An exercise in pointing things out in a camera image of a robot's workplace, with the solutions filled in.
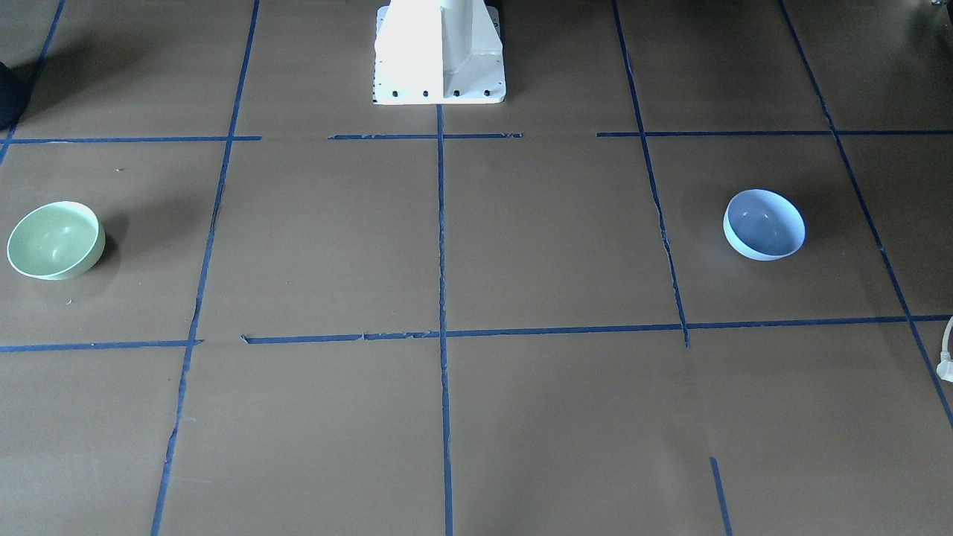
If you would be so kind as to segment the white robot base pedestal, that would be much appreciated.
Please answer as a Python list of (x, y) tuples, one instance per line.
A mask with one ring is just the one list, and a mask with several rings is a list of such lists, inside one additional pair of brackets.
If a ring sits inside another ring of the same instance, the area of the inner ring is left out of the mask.
[(391, 1), (377, 10), (372, 102), (489, 105), (507, 95), (500, 10), (485, 1)]

